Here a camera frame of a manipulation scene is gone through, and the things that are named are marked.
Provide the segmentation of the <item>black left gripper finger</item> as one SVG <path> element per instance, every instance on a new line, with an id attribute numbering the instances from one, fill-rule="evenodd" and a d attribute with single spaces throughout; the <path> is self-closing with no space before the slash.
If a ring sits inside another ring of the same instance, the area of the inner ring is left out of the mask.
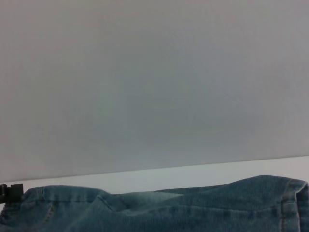
<path id="1" fill-rule="evenodd" d="M 10 186 L 7 186 L 6 184 L 0 185 L 0 203 L 18 202 L 23 195 L 23 184 L 14 184 Z"/>

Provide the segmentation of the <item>blue denim shorts basketball print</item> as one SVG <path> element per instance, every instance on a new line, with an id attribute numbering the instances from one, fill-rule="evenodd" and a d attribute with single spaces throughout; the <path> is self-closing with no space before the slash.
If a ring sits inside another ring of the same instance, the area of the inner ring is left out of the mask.
<path id="1" fill-rule="evenodd" d="M 43 186 L 3 204 L 0 232 L 309 232 L 309 183 L 269 175 L 125 194 Z"/>

